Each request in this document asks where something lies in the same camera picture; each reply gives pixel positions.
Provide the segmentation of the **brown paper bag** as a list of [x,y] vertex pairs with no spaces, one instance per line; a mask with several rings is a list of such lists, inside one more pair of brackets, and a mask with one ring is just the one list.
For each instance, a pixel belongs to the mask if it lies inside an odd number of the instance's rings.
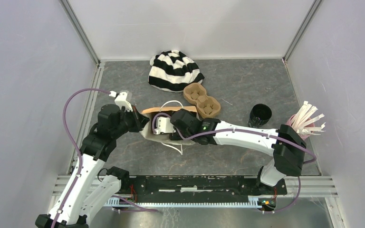
[[195,106],[184,106],[177,100],[167,101],[160,107],[153,107],[142,111],[142,115],[148,117],[149,122],[140,134],[147,140],[160,143],[183,154],[183,146],[191,146],[195,142],[181,139],[177,130],[171,124],[171,115],[181,109],[189,111],[195,117],[199,116]]

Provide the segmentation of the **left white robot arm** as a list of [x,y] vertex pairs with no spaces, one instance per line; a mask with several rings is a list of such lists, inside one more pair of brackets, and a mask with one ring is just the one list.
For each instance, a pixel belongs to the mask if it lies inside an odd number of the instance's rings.
[[95,215],[115,193],[130,189],[129,172],[117,167],[107,170],[99,186],[89,194],[92,182],[116,147],[116,140],[125,133],[138,133],[150,119],[140,114],[135,106],[131,110],[107,104],[98,113],[97,123],[90,129],[80,148],[77,162],[69,182],[48,214],[37,217],[38,228],[87,228]]

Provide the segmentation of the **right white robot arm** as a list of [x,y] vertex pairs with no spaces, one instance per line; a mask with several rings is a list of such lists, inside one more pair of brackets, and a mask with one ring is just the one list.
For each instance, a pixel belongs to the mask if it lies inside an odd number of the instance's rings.
[[230,124],[214,118],[199,120],[185,109],[175,112],[170,122],[183,140],[201,145],[229,145],[256,150],[272,160],[262,167],[255,181],[258,192],[267,194],[284,177],[299,177],[307,146],[296,131],[281,125],[279,129],[256,129]]

